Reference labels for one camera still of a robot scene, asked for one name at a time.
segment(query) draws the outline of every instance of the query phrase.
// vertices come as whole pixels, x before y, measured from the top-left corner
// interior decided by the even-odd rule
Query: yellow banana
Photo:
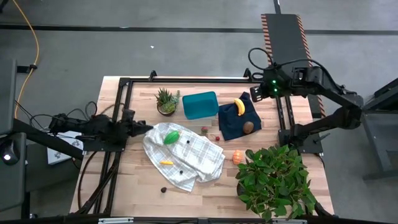
[[[244,104],[241,101],[241,99],[235,98],[234,103],[236,104],[236,106],[238,106],[238,116],[243,115],[244,114]]]

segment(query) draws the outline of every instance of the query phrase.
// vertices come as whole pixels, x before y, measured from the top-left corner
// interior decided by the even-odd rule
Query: dark blue cloth
[[[247,121],[254,124],[253,132],[261,129],[261,120],[250,100],[250,94],[243,92],[239,99],[242,100],[245,108],[243,115],[238,116],[238,107],[234,103],[218,107],[218,126],[223,133],[224,140],[231,140],[246,135],[243,132],[243,125]]]

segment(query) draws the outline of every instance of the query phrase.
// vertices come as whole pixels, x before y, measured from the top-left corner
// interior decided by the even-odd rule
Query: plaid towel
[[[166,135],[172,131],[180,133],[178,141],[163,144]],[[225,158],[223,149],[209,139],[174,123],[159,123],[146,132],[144,150],[167,180],[189,192],[197,177],[199,182],[219,178]],[[174,165],[162,165],[161,161],[172,161]]]

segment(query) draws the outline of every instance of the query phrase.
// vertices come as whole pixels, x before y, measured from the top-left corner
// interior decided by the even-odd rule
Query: wooden tabletop
[[[114,104],[119,78],[104,77],[98,98],[98,111]],[[180,103],[173,116],[165,117],[157,111],[154,96],[159,87],[167,88],[172,93],[180,90],[182,96],[214,91],[217,95],[218,104],[224,105],[232,103],[233,99],[239,98],[244,91],[249,93],[249,88],[252,86],[254,84],[134,83],[130,109],[136,112],[135,120],[144,119],[149,125],[173,122],[196,133],[200,133],[203,126],[209,127],[209,139],[224,149],[223,153],[226,158],[221,177],[218,180],[207,183],[196,182],[192,192],[186,192],[174,187],[153,166],[142,146],[143,135],[129,138],[119,166],[112,216],[257,218],[258,216],[252,211],[246,211],[245,204],[236,196],[238,180],[234,177],[238,169],[232,162],[232,155],[237,149],[256,151],[262,147],[269,147],[278,143],[279,120],[276,101],[268,98],[254,104],[257,114],[261,118],[262,130],[234,140],[223,141],[218,128],[217,116],[187,120],[182,103]],[[291,97],[291,100],[296,123],[306,124],[311,122],[312,116],[308,100],[301,96]],[[285,100],[282,99],[284,113],[287,115],[284,102]],[[107,115],[112,116],[112,110],[109,110]],[[212,135],[220,136],[221,140],[216,142]],[[83,203],[98,185],[103,157],[104,153],[99,152],[88,164],[81,188]],[[325,210],[333,213],[321,161],[312,154],[303,154],[303,163],[308,167],[308,176],[312,180],[311,191]],[[167,187],[167,192],[164,194],[160,191],[162,187]],[[108,188],[104,192],[105,195],[108,195]],[[71,212],[77,209],[77,194],[75,191]]]

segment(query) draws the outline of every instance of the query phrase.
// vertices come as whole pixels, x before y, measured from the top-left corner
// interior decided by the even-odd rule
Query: gray concrete floor
[[[274,13],[272,0],[19,2],[32,23],[47,25],[261,28],[260,14]],[[280,0],[280,5],[282,13],[301,15],[305,29],[398,29],[398,1]],[[0,14],[0,22],[24,23],[12,2]],[[159,75],[240,77],[250,67],[247,51],[264,44],[262,34],[38,31],[37,35],[39,69],[21,101],[32,114],[84,108],[97,100],[105,75],[148,75],[157,70]],[[307,40],[312,58],[324,64],[337,83],[363,96],[397,78],[397,36],[311,35]],[[34,55],[30,31],[0,30],[0,57],[25,65]],[[328,100],[325,106],[328,114],[337,109]],[[335,213],[397,223],[398,179],[362,181],[364,174],[377,171],[363,128],[333,130],[322,144]],[[32,211],[40,216],[68,213],[75,182],[34,193]],[[17,213],[18,208],[0,213],[0,219],[17,218]]]

